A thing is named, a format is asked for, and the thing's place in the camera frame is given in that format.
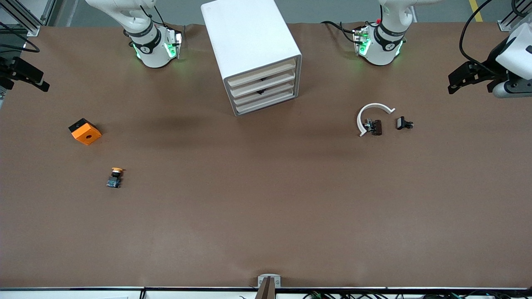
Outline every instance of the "brown tabletop surface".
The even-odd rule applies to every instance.
[[[204,26],[161,69],[121,28],[43,28],[23,58],[49,92],[17,82],[0,109],[0,286],[530,286],[532,101],[447,93],[462,26],[413,24],[376,67],[290,25],[299,98],[242,117]],[[474,23],[465,48],[505,36]],[[397,110],[368,110],[384,134],[359,137],[372,102]],[[103,132],[90,146],[80,118]]]

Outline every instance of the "white c-shaped hook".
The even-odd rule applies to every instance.
[[[386,111],[388,114],[391,114],[392,112],[395,111],[395,108],[390,109],[388,106],[383,105],[383,104],[379,104],[379,103],[372,103],[372,104],[368,104],[368,105],[362,107],[362,109],[359,112],[359,116],[356,117],[356,125],[359,126],[360,137],[364,136],[364,134],[366,134],[366,132],[367,132],[366,128],[362,124],[362,112],[364,112],[364,110],[366,110],[368,108],[379,108],[379,109],[382,109],[382,110]]]

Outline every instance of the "white box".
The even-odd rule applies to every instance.
[[[274,0],[216,0],[201,11],[235,115],[297,97],[301,52]]]

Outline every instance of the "yellow tape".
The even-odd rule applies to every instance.
[[[471,10],[473,10],[473,12],[475,12],[478,9],[477,0],[469,0],[469,5],[471,5]],[[482,16],[480,15],[480,12],[478,12],[475,15],[475,21],[483,22]]]

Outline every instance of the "orange box with black top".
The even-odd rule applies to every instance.
[[[88,122],[86,119],[82,118],[75,124],[68,127],[72,136],[77,141],[89,145],[96,141],[102,136],[102,133],[96,129],[96,127]]]

